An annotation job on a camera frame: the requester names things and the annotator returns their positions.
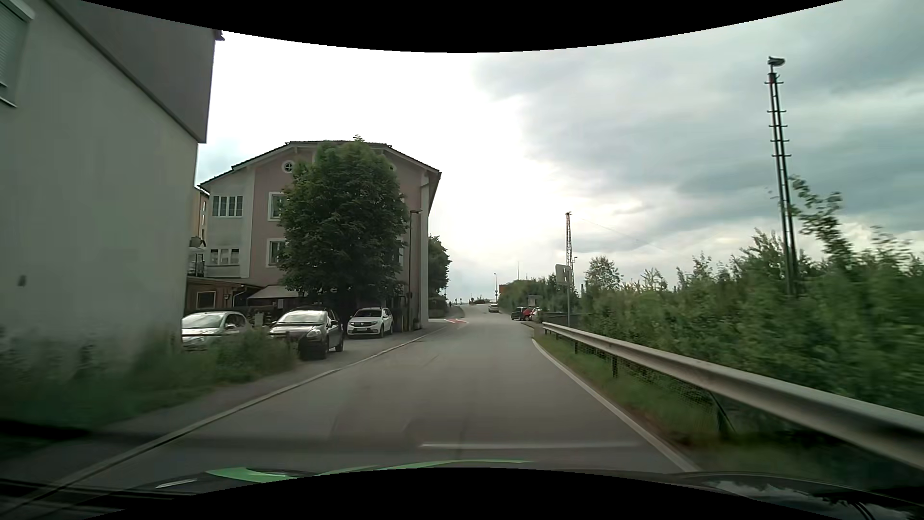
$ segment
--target black car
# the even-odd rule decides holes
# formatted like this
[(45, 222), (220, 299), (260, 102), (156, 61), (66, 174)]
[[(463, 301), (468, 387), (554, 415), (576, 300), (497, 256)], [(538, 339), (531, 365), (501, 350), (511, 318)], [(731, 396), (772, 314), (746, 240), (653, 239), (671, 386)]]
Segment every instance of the black car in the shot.
[(324, 359), (333, 348), (344, 350), (340, 316), (330, 307), (310, 305), (285, 313), (270, 328), (270, 335), (298, 346), (302, 361)]

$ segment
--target road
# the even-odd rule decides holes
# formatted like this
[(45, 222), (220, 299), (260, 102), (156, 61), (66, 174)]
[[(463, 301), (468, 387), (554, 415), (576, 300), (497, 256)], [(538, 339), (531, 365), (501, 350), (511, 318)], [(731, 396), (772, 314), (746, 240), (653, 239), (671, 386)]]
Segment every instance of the road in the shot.
[(513, 458), (679, 471), (487, 305), (467, 323), (314, 380), (81, 484), (127, 488), (231, 466), (329, 471)]

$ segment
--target utility pole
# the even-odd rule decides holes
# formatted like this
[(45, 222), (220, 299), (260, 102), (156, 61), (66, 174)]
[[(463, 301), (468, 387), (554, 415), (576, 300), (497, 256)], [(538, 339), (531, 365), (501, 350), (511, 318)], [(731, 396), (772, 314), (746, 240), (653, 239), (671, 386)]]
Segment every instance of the utility pole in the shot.
[(565, 255), (567, 258), (568, 265), (568, 285), (565, 288), (567, 291), (567, 312), (568, 312), (568, 326), (571, 327), (571, 290), (574, 287), (574, 272), (575, 272), (575, 260), (574, 256), (571, 255), (571, 212), (565, 213)]
[(768, 80), (765, 84), (770, 85), (770, 110), (773, 128), (773, 157), (776, 159), (776, 182), (780, 192), (780, 220), (783, 225), (783, 255), (784, 269), (786, 276), (786, 292), (795, 296), (797, 291), (796, 281), (798, 278), (798, 255), (796, 249), (796, 232), (793, 226), (792, 201), (789, 198), (789, 175), (786, 170), (786, 143), (788, 139), (783, 137), (783, 129), (787, 125), (783, 124), (783, 112), (780, 108), (780, 75), (773, 68), (781, 67), (786, 60), (781, 57), (769, 56), (767, 65), (770, 66), (770, 73), (767, 74)]

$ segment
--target distant car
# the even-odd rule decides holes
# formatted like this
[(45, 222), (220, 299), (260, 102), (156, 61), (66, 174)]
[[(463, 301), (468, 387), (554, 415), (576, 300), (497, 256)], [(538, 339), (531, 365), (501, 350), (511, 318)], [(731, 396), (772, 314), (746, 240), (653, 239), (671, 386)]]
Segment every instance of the distant car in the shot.
[(333, 347), (344, 350), (344, 331), (334, 309), (322, 305), (299, 307), (285, 313), (270, 327), (270, 336), (298, 346), (302, 361), (325, 359)]
[(391, 334), (395, 330), (395, 317), (392, 311), (385, 307), (366, 307), (359, 309), (346, 324), (346, 335), (369, 336), (377, 335), (379, 338)]
[(182, 328), (183, 346), (197, 350), (222, 336), (250, 330), (250, 322), (239, 312), (209, 311), (185, 316)]

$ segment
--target white building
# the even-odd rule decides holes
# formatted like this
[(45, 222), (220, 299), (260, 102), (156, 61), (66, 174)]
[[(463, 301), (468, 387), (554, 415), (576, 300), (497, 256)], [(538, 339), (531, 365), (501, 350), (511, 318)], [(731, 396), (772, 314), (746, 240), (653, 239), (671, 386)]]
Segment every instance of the white building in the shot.
[(6, 340), (130, 352), (178, 333), (221, 39), (81, 0), (0, 0)]

